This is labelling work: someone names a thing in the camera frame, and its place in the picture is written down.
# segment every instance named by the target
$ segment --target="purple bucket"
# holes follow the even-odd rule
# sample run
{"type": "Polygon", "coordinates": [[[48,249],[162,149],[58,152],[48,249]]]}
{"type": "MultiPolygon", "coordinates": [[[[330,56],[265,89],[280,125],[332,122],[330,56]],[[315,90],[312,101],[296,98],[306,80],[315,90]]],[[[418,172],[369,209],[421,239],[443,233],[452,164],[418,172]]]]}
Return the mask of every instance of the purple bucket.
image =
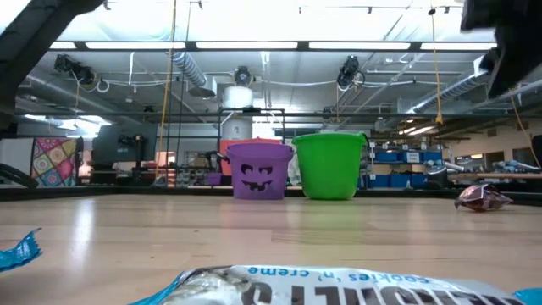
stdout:
{"type": "Polygon", "coordinates": [[[220,173],[207,173],[207,185],[208,186],[220,186],[222,182],[222,174],[220,173]]]}
{"type": "Polygon", "coordinates": [[[228,146],[231,181],[237,199],[279,200],[285,197],[291,147],[273,143],[228,146]]]}

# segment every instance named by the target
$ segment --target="wooden table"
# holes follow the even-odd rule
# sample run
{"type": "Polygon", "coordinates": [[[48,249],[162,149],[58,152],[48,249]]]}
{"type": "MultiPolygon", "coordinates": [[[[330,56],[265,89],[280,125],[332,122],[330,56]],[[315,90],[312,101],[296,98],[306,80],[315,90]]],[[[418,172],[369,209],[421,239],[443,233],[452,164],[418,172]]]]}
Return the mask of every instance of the wooden table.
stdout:
{"type": "Polygon", "coordinates": [[[542,285],[542,209],[456,211],[452,200],[314,202],[103,196],[0,202],[0,247],[38,226],[43,255],[0,274],[1,304],[122,304],[181,271],[274,263],[542,285]]]}

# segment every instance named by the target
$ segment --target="green bucket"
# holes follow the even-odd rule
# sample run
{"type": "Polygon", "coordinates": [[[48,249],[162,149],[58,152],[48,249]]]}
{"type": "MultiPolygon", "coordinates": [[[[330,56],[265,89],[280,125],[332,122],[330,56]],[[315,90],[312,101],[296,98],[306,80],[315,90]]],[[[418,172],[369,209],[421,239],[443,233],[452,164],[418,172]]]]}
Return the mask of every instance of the green bucket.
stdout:
{"type": "Polygon", "coordinates": [[[298,136],[301,183],[305,196],[317,200],[347,200],[356,194],[362,148],[367,137],[358,134],[298,136]]]}

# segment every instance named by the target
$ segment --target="jack-o'-lantern face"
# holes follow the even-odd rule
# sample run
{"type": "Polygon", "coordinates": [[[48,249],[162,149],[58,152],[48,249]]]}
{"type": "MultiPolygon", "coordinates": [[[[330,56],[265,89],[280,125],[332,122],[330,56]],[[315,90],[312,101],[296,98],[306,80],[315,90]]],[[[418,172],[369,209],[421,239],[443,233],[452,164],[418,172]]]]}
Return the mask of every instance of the jack-o'-lantern face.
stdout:
{"type": "Polygon", "coordinates": [[[241,165],[241,173],[244,175],[241,180],[251,191],[265,191],[273,182],[269,179],[273,173],[273,166],[262,166],[254,168],[249,164],[241,165]]]}

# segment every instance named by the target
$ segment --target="red object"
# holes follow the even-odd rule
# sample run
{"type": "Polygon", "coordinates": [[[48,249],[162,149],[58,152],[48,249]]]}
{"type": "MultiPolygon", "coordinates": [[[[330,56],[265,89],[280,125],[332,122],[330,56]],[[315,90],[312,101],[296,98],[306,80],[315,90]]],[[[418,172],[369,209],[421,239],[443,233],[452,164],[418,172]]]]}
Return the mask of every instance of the red object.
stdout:
{"type": "MultiPolygon", "coordinates": [[[[241,144],[241,143],[276,143],[280,144],[280,140],[272,140],[272,139],[262,139],[262,138],[256,138],[256,139],[249,139],[249,140],[220,140],[220,153],[222,155],[226,155],[226,148],[232,144],[241,144]]],[[[226,161],[222,161],[222,175],[231,175],[231,167],[230,164],[228,164],[226,161]]]]}

